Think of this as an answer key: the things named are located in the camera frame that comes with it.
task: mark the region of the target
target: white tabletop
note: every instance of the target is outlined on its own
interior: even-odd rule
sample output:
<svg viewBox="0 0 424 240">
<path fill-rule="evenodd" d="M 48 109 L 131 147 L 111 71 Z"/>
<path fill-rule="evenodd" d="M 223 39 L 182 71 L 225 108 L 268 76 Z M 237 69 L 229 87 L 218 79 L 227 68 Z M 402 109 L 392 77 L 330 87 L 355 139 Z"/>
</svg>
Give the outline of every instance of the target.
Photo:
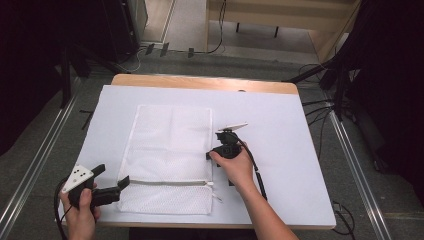
<svg viewBox="0 0 424 240">
<path fill-rule="evenodd" d="M 106 171 L 99 188 L 116 186 L 118 171 L 137 106 L 174 105 L 213 110 L 213 129 L 247 122 L 237 135 L 248 143 L 260 169 L 268 201 L 292 228 L 330 229 L 336 225 L 327 189 L 297 94 L 200 89 L 104 86 L 77 163 Z M 213 147 L 219 146 L 218 140 Z M 154 215 L 120 212 L 102 206 L 98 223 L 108 226 L 250 228 L 244 203 L 214 164 L 209 215 Z"/>
</svg>

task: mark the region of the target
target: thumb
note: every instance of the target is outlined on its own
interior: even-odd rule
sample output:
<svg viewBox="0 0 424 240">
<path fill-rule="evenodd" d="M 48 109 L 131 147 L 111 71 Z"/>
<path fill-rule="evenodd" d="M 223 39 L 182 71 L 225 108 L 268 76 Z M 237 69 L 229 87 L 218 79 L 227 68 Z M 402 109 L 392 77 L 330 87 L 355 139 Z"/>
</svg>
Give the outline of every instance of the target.
<svg viewBox="0 0 424 240">
<path fill-rule="evenodd" d="M 90 212 L 90 204 L 91 204 L 91 190 L 85 188 L 81 192 L 79 207 L 81 212 Z"/>
<path fill-rule="evenodd" d="M 210 151 L 209 156 L 219 165 L 222 166 L 222 164 L 225 162 L 225 158 L 221 157 L 217 152 Z"/>
</svg>

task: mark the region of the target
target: table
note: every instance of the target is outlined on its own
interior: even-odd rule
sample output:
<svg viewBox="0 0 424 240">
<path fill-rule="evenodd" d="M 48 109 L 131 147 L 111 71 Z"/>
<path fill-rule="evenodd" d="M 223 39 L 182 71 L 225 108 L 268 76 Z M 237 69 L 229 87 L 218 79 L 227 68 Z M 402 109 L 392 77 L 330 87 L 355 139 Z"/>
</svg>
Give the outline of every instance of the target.
<svg viewBox="0 0 424 240">
<path fill-rule="evenodd" d="M 218 21 L 223 0 L 207 0 L 206 41 L 209 21 Z M 350 32 L 360 0 L 227 0 L 224 21 L 309 30 L 319 62 L 334 52 L 344 33 Z"/>
<path fill-rule="evenodd" d="M 294 84 L 228 78 L 116 75 L 112 86 L 103 88 L 77 160 L 90 169 L 99 164 L 106 165 L 106 171 L 96 178 L 99 188 L 116 185 L 133 121 L 131 114 L 140 103 L 209 106 L 214 110 L 213 129 L 224 123 L 246 120 L 249 125 L 237 130 L 237 134 L 248 142 L 261 171 L 268 200 L 277 214 L 292 228 L 330 229 L 336 225 Z M 219 146 L 219 141 L 215 140 L 215 145 Z M 214 193 L 223 202 L 214 200 L 209 215 L 123 213 L 113 203 L 101 207 L 102 217 L 98 224 L 252 228 L 240 195 L 228 185 L 224 171 L 216 165 L 213 181 Z"/>
</svg>

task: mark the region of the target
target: white mesh bag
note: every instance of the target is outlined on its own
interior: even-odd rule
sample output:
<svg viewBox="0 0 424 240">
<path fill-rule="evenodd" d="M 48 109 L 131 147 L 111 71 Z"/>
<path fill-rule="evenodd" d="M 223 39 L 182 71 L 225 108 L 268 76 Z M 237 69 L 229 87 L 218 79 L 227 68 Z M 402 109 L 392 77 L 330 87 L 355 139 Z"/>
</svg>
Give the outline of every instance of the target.
<svg viewBox="0 0 424 240">
<path fill-rule="evenodd" d="M 118 208 L 149 214 L 209 214 L 212 111 L 140 105 L 118 179 L 130 176 Z"/>
</svg>

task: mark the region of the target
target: zipper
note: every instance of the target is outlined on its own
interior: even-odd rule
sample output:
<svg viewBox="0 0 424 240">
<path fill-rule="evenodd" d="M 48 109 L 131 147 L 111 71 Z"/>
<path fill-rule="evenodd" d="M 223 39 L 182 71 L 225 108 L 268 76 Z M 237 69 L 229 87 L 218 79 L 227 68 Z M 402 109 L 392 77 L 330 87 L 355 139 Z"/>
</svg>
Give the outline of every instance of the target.
<svg viewBox="0 0 424 240">
<path fill-rule="evenodd" d="M 213 182 L 208 181 L 192 181 L 192 182 L 147 182 L 131 180 L 131 183 L 141 184 L 146 186 L 176 186 L 176 187 L 187 187 L 187 186 L 213 186 Z"/>
</svg>

